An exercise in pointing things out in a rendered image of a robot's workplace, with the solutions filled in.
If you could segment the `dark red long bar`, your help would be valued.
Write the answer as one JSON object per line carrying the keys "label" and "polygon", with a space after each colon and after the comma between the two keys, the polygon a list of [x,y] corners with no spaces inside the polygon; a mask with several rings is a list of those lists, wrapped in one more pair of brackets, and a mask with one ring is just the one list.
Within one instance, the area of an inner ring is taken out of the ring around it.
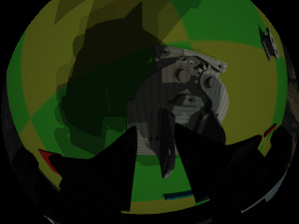
{"label": "dark red long bar", "polygon": [[268,128],[268,131],[264,132],[263,137],[265,137],[265,136],[268,137],[268,134],[270,134],[270,132],[272,132],[274,130],[274,128],[276,128],[276,127],[277,127],[277,124],[274,123],[274,126]]}

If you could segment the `teal rectangular bar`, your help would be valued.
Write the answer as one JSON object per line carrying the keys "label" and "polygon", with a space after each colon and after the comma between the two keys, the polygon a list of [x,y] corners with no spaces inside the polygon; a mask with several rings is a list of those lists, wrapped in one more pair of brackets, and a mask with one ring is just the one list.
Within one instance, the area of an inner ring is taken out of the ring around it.
{"label": "teal rectangular bar", "polygon": [[179,193],[168,193],[164,195],[165,201],[171,201],[171,199],[180,199],[180,198],[187,198],[191,197],[193,195],[193,190],[187,190],[187,191],[180,191]]}

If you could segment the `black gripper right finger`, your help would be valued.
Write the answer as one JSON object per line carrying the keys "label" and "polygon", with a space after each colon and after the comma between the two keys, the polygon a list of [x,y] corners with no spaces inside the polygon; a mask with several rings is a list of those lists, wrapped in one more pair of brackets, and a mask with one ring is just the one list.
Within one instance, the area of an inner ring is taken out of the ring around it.
{"label": "black gripper right finger", "polygon": [[175,123],[173,138],[196,202],[206,201],[210,191],[221,182],[233,161],[258,149],[262,141],[262,136],[257,134],[246,141],[243,139],[226,146],[179,123]]}

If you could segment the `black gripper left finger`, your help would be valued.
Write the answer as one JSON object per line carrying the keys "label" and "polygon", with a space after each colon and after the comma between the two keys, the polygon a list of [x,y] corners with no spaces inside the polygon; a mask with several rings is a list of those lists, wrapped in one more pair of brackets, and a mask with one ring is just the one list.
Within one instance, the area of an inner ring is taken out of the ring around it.
{"label": "black gripper left finger", "polygon": [[131,212],[137,150],[137,130],[131,126],[112,145],[90,159],[52,154],[49,161],[60,176],[100,188],[123,212]]}

